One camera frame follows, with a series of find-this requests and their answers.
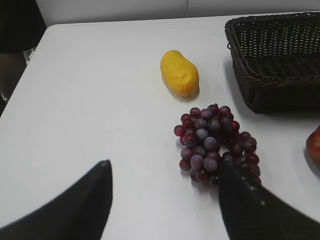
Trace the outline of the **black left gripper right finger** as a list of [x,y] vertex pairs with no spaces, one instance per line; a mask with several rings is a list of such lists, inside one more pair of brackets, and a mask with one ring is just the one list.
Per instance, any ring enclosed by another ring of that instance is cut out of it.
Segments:
[[231,240],[318,240],[320,224],[273,193],[232,161],[223,161],[219,206]]

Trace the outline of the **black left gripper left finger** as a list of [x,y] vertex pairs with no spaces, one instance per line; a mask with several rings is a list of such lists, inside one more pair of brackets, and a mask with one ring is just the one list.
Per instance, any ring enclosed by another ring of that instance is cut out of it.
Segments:
[[98,162],[59,196],[0,229],[2,240],[100,240],[113,202],[109,160]]

